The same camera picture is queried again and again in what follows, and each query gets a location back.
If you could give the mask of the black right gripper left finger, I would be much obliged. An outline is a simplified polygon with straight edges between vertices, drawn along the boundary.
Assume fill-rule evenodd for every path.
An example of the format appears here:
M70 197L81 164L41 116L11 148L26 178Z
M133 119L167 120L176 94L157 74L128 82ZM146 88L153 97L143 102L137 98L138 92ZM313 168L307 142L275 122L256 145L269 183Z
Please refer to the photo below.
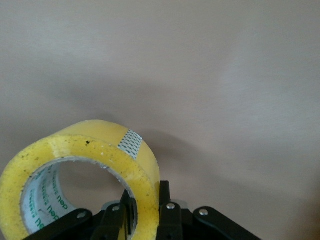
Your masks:
M106 203L92 240L130 240L137 227L137 204L127 190L119 201Z

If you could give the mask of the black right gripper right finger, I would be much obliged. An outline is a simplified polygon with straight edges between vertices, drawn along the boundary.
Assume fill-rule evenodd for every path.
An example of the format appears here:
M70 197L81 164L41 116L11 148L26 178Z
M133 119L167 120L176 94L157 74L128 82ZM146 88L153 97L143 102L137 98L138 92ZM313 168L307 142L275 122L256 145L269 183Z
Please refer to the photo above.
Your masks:
M171 200L170 183L162 180L159 185L158 240L183 240L182 209Z

